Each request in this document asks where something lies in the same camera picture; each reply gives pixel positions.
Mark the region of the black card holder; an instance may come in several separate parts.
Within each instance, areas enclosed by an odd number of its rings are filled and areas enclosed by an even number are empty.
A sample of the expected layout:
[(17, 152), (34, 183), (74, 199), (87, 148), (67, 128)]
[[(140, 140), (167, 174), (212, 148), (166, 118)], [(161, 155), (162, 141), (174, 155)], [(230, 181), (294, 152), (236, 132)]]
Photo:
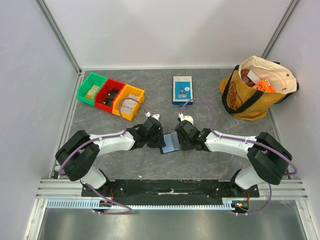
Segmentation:
[(165, 146), (160, 148), (160, 153), (168, 154), (180, 150), (178, 134), (176, 132), (167, 133), (163, 136)]

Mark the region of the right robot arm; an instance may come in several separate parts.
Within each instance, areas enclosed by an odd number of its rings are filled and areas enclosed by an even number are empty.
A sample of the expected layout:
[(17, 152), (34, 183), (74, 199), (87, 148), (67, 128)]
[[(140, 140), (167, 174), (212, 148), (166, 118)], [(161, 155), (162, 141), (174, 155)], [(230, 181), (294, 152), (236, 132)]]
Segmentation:
[(292, 155), (267, 132), (235, 136), (212, 132), (209, 128), (198, 130), (187, 120), (181, 121), (175, 131), (183, 151), (221, 152), (249, 160), (251, 166), (238, 170), (230, 181), (229, 191), (235, 197), (262, 182), (279, 185), (292, 161)]

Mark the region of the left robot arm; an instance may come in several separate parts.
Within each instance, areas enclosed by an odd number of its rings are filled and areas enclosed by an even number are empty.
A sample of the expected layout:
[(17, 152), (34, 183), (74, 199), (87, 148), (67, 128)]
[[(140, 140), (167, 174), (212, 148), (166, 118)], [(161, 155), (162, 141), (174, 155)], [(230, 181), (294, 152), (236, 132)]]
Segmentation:
[(143, 124), (130, 127), (125, 133), (89, 135), (85, 130), (79, 130), (57, 151), (55, 159), (70, 181), (80, 180), (92, 186), (92, 190), (103, 197), (110, 192), (110, 184), (106, 175), (93, 167), (96, 158), (144, 146), (165, 146), (159, 114), (149, 116)]

